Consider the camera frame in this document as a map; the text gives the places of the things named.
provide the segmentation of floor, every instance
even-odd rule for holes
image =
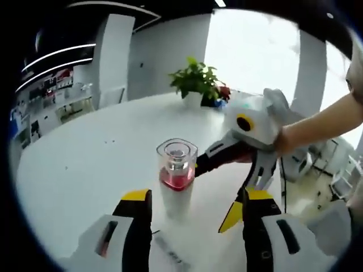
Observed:
[[[332,177],[311,169],[296,183],[287,182],[287,213],[306,222],[326,209],[332,198],[329,184]]]

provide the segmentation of table surface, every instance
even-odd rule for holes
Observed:
[[[187,109],[174,93],[146,97],[89,113],[29,146],[21,157],[16,189],[41,245],[55,259],[69,257],[78,238],[103,214],[111,214],[130,190],[153,190],[152,230],[196,271],[243,271],[242,224],[218,228],[251,164],[223,165],[194,181],[183,222],[165,218],[156,147],[182,138],[199,154],[226,132],[224,115]],[[281,207],[278,167],[269,188]]]

